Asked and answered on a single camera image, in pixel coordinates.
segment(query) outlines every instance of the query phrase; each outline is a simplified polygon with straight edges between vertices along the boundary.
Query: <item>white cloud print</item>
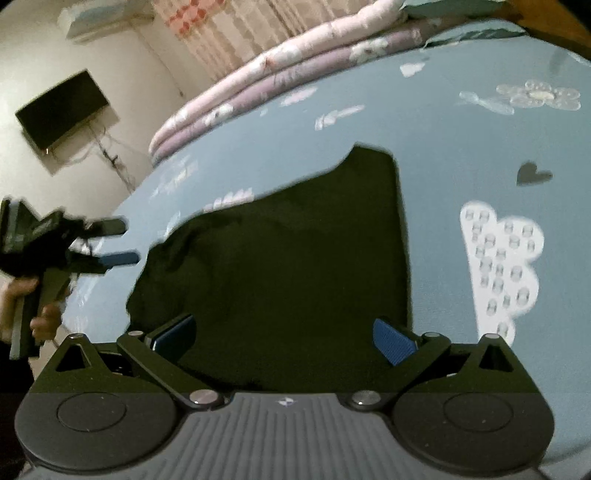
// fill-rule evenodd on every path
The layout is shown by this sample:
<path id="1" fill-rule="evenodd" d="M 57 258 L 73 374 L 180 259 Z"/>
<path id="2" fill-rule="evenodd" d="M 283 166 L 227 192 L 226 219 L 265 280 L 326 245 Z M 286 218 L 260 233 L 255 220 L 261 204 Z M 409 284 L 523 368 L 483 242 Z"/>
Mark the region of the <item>white cloud print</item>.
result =
<path id="1" fill-rule="evenodd" d="M 542 229 L 528 218 L 497 220 L 483 202 L 462 207 L 460 224 L 466 244 L 478 338 L 498 333 L 507 344 L 515 340 L 514 319 L 530 311 L 540 284 L 530 265 L 544 248 Z"/>

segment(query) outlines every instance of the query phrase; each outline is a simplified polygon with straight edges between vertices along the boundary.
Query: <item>blue gripper pad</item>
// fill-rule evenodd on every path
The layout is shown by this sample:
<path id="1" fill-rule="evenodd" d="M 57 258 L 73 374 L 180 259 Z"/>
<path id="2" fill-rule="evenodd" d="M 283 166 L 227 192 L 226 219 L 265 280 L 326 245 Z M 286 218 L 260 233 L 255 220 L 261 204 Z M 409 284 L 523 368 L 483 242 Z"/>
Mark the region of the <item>blue gripper pad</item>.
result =
<path id="1" fill-rule="evenodd" d="M 175 364 L 193 346 L 196 334 L 195 318 L 193 315 L 188 315 L 156 338 L 152 344 L 152 350 Z"/>
<path id="2" fill-rule="evenodd" d="M 414 341 L 380 319 L 374 322 L 374 345 L 393 365 L 398 365 L 417 351 Z"/>
<path id="3" fill-rule="evenodd" d="M 121 252 L 117 254 L 108 254 L 97 257 L 100 264 L 107 268 L 119 267 L 123 265 L 135 265 L 139 263 L 139 253 Z"/>

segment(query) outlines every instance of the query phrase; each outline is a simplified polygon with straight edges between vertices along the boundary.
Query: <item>white wall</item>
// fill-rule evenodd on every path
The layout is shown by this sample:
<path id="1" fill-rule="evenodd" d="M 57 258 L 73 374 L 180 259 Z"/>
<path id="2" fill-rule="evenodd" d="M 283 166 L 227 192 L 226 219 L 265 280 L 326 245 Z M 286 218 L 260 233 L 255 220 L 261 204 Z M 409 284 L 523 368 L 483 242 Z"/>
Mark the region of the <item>white wall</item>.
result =
<path id="1" fill-rule="evenodd" d="M 210 81 L 159 17 L 137 28 L 172 71 L 185 98 L 131 28 L 83 44 L 66 40 L 56 20 L 72 3 L 15 0 L 0 12 L 0 197 L 24 197 L 41 215 L 64 206 L 73 215 L 100 217 L 109 215 L 128 192 L 98 149 L 83 162 L 52 172 L 22 136 L 14 113 L 56 83 L 88 69 L 119 118 L 109 133 L 126 145 L 105 139 L 105 146 L 140 181 L 151 171 L 146 152 L 154 132 Z M 87 131 L 80 131 L 68 140 L 84 145 L 74 158 L 86 151 L 89 138 Z"/>

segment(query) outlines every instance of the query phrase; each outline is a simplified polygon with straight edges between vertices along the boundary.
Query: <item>tv screen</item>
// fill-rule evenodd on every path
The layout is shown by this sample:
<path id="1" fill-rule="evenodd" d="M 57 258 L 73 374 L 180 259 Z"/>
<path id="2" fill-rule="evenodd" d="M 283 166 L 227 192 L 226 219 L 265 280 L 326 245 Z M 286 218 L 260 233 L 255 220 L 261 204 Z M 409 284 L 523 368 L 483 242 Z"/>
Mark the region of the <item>tv screen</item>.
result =
<path id="1" fill-rule="evenodd" d="M 31 101 L 16 116 L 31 141 L 40 150 L 45 150 L 108 104 L 85 70 Z"/>

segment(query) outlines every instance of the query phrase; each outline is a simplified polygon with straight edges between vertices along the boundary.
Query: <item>cable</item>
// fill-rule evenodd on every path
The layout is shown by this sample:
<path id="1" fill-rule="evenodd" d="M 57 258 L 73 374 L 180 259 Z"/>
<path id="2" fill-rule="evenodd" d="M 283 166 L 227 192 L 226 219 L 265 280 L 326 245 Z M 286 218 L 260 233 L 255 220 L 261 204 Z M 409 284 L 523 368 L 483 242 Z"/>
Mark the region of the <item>cable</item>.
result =
<path id="1" fill-rule="evenodd" d="M 152 48 L 152 45 L 150 45 L 150 43 L 148 42 L 148 40 L 146 39 L 146 37 L 144 37 L 144 34 L 142 32 L 139 31 L 139 29 L 131 22 L 129 21 L 129 26 L 132 28 L 133 31 L 135 31 L 136 35 L 140 38 L 140 40 L 144 43 L 145 47 L 148 49 L 148 51 L 154 56 L 156 57 L 156 59 L 162 64 L 162 66 L 168 71 L 168 74 L 170 75 L 170 78 L 172 79 L 174 86 L 176 87 L 176 89 L 178 90 L 178 94 L 180 95 L 181 98 L 185 98 L 185 93 L 183 92 L 183 89 L 181 88 L 181 86 L 179 85 L 179 83 L 177 82 L 177 79 L 174 78 L 173 72 L 170 71 L 170 69 L 167 67 L 167 65 L 164 63 L 164 60 L 162 58 L 160 58 L 160 55 L 158 55 L 158 53 L 156 53 L 156 51 Z"/>
<path id="2" fill-rule="evenodd" d="M 134 192 L 136 179 L 134 176 L 129 174 L 129 172 L 127 171 L 127 167 L 121 161 L 118 161 L 119 155 L 115 155 L 114 157 L 111 157 L 109 155 L 109 152 L 107 152 L 106 148 L 101 143 L 100 138 L 96 135 L 90 122 L 88 123 L 88 129 L 92 132 L 92 135 L 94 136 L 96 143 L 100 148 L 100 152 L 103 154 L 103 157 L 105 157 L 109 161 L 111 167 L 115 170 L 121 181 L 125 184 L 125 187 L 127 188 L 128 192 Z"/>
<path id="3" fill-rule="evenodd" d="M 127 148 L 128 150 L 131 150 L 132 152 L 135 152 L 135 153 L 137 153 L 138 155 L 141 155 L 142 157 L 144 157 L 144 158 L 147 158 L 148 160 L 150 160 L 150 156 L 149 156 L 149 155 L 146 155 L 145 153 L 142 153 L 142 152 L 140 152 L 139 150 L 136 150 L 134 147 L 132 147 L 132 146 L 128 145 L 127 143 L 125 143 L 125 142 L 122 142 L 121 140 L 119 140 L 119 139 L 117 139 L 117 138 L 113 137 L 113 135 L 111 135 L 111 134 L 110 134 L 110 133 L 107 131 L 107 129 L 106 129 L 106 127 L 104 126 L 104 124 L 103 124 L 103 123 L 101 123 L 100 121 L 98 121 L 98 120 L 96 120 L 96 119 L 95 119 L 95 122 L 96 122 L 96 123 L 98 123 L 98 124 L 99 124 L 99 125 L 100 125 L 100 126 L 103 128 L 103 135 L 102 135 L 103 137 L 107 137 L 109 140 L 111 140 L 111 142 L 115 142 L 116 144 L 118 144 L 118 145 L 121 145 L 122 147 L 125 147 L 125 148 Z"/>
<path id="4" fill-rule="evenodd" d="M 109 139 L 111 139 L 111 136 L 107 133 L 107 127 L 104 126 L 104 124 L 99 122 L 99 125 L 103 128 L 103 132 L 100 135 L 100 138 L 103 137 L 108 137 Z M 94 137 L 94 139 L 99 143 L 100 146 L 100 139 L 97 138 L 97 135 L 95 134 L 94 130 L 92 129 L 92 120 L 88 120 L 88 129 L 91 131 L 92 136 Z M 108 150 L 109 148 L 111 148 L 112 144 L 109 145 L 108 147 L 106 147 L 105 149 Z"/>
<path id="5" fill-rule="evenodd" d="M 88 149 L 86 150 L 86 152 L 79 158 L 75 158 L 74 160 L 69 160 L 69 161 L 62 161 L 57 155 L 56 152 L 54 151 L 53 148 L 49 149 L 49 152 L 51 153 L 51 156 L 53 157 L 54 160 L 56 160 L 58 163 L 60 163 L 61 165 L 64 165 L 66 167 L 70 166 L 70 165 L 76 165 L 78 163 L 81 163 L 83 161 L 85 161 L 88 158 L 88 155 L 90 155 L 90 152 L 94 149 L 95 145 L 91 144 L 90 147 L 88 147 Z"/>

